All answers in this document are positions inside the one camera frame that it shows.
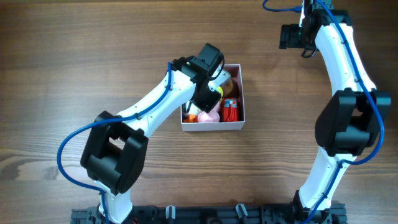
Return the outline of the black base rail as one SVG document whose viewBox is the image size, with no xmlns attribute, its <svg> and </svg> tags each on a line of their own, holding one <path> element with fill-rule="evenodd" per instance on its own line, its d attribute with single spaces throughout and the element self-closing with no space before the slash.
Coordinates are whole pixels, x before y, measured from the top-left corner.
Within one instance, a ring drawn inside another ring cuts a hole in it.
<svg viewBox="0 0 398 224">
<path fill-rule="evenodd" d="M 134 206 L 122 223 L 301 223 L 293 221 L 289 204 L 235 207 L 156 207 Z M 308 223 L 348 223 L 345 204 L 334 204 L 321 218 L 317 213 Z M 99 208 L 73 209 L 70 223 L 106 223 Z"/>
</svg>

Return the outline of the brown plush animal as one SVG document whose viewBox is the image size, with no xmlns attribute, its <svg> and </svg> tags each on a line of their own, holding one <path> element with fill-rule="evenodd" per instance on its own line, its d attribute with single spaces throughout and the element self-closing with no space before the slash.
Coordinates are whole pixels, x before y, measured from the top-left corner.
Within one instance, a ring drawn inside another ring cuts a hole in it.
<svg viewBox="0 0 398 224">
<path fill-rule="evenodd" d="M 224 98 L 239 98 L 239 86 L 235 80 L 230 79 L 221 88 Z"/>
</svg>

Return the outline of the pink duck toy with hat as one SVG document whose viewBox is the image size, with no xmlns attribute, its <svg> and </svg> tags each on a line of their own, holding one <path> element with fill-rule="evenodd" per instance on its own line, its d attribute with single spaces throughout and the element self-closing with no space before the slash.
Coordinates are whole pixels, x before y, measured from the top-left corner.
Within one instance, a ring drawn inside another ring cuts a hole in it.
<svg viewBox="0 0 398 224">
<path fill-rule="evenodd" d="M 218 123 L 220 121 L 220 102 L 218 102 L 215 107 L 208 113 L 202 111 L 198 115 L 198 122 L 199 123 Z"/>
</svg>

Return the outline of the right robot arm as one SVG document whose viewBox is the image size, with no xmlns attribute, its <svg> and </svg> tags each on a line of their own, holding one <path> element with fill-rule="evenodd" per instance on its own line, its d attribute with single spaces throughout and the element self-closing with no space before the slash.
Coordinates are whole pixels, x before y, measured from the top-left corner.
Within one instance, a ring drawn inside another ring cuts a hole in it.
<svg viewBox="0 0 398 224">
<path fill-rule="evenodd" d="M 347 11 L 334 9 L 331 1 L 303 1 L 293 10 L 301 14 L 300 22 L 281 27 L 279 47 L 303 49 L 303 58 L 307 51 L 320 52 L 332 97 L 316 120 L 317 156 L 295 193 L 291 219 L 321 223 L 333 214 L 331 199 L 347 168 L 370 161 L 380 151 L 391 97 L 368 77 Z"/>
</svg>

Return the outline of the white yellow duck toy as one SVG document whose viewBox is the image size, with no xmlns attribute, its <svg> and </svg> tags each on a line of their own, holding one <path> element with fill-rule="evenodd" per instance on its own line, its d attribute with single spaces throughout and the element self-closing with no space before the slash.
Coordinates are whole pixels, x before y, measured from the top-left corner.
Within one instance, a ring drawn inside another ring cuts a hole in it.
<svg viewBox="0 0 398 224">
<path fill-rule="evenodd" d="M 197 123 L 198 115 L 202 112 L 191 101 L 186 102 L 182 106 L 183 122 L 184 123 Z"/>
</svg>

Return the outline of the white box pink interior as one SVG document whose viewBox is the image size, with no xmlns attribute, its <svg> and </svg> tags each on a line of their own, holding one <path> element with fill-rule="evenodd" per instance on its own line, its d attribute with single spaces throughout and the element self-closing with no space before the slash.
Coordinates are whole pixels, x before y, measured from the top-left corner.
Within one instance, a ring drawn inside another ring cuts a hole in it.
<svg viewBox="0 0 398 224">
<path fill-rule="evenodd" d="M 195 132 L 195 131 L 229 131 L 229 130 L 240 130 L 242 129 L 246 118 L 245 118 L 245 105 L 244 105 L 244 94 L 243 94 L 243 82 L 240 64 L 226 64 L 224 69 L 231 74 L 231 79 L 237 83 L 239 90 L 238 97 L 238 121 L 231 122 L 218 122 L 218 123 L 185 123 L 183 122 L 184 116 L 181 112 L 181 125 L 182 131 L 184 132 Z"/>
</svg>

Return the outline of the red toy car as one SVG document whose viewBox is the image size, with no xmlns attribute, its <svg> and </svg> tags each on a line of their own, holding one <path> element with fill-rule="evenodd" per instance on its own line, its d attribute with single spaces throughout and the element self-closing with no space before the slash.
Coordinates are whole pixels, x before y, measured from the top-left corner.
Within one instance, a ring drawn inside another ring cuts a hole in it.
<svg viewBox="0 0 398 224">
<path fill-rule="evenodd" d="M 221 121 L 238 122 L 239 104 L 237 98 L 223 98 L 221 101 Z"/>
</svg>

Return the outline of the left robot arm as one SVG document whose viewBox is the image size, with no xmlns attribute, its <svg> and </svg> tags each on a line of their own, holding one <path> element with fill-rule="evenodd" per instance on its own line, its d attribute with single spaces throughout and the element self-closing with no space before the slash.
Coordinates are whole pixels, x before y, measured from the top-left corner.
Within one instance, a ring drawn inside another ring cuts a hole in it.
<svg viewBox="0 0 398 224">
<path fill-rule="evenodd" d="M 110 223 L 122 223 L 132 211 L 130 189 L 143 170 L 149 138 L 186 102 L 210 112 L 221 95 L 208 84 L 223 67 L 224 55 L 207 43 L 197 56 L 169 63 L 164 79 L 132 107 L 96 117 L 80 164 L 102 191 L 98 210 Z"/>
</svg>

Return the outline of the wooden cat rattle drum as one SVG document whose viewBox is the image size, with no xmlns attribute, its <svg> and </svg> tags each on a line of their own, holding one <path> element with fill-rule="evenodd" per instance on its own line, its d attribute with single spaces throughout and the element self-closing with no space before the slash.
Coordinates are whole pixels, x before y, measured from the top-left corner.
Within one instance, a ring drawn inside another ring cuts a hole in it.
<svg viewBox="0 0 398 224">
<path fill-rule="evenodd" d="M 223 89 L 222 89 L 222 87 L 218 87 L 217 89 L 216 89 L 216 91 L 221 95 L 221 96 L 223 96 Z"/>
</svg>

